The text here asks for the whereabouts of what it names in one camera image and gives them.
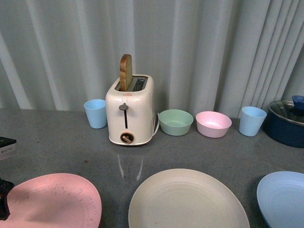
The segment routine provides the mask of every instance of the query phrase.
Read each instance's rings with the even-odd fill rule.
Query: plate
[[[97,228],[101,199],[87,179],[54,173],[28,180],[8,194],[10,216],[1,228]]]
[[[279,171],[266,175],[258,184],[257,201],[271,228],[303,228],[304,174]]]
[[[249,228],[236,196],[199,171],[172,169],[146,179],[129,207],[130,228]]]

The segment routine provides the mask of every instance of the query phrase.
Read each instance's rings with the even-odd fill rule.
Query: green bowl
[[[168,135],[181,136],[186,134],[193,122],[193,116],[183,110],[169,109],[159,114],[161,129]]]

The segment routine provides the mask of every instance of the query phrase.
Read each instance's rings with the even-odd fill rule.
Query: pink plate
[[[205,111],[196,115],[196,123],[199,133],[210,138],[223,137],[232,124],[231,119],[222,114]]]
[[[10,216],[1,228],[97,228],[101,199],[87,179],[54,173],[28,180],[8,194]]]

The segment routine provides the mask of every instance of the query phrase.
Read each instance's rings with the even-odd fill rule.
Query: toaster knob
[[[130,132],[124,132],[124,133],[121,134],[120,139],[125,144],[130,144],[134,141],[134,135]]]
[[[127,106],[125,103],[119,106],[119,109],[122,111],[127,111],[129,106]]]

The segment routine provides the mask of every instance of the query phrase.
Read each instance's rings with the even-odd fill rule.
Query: blue pot
[[[293,102],[274,101],[268,106],[263,130],[279,143],[304,148],[304,111]]]

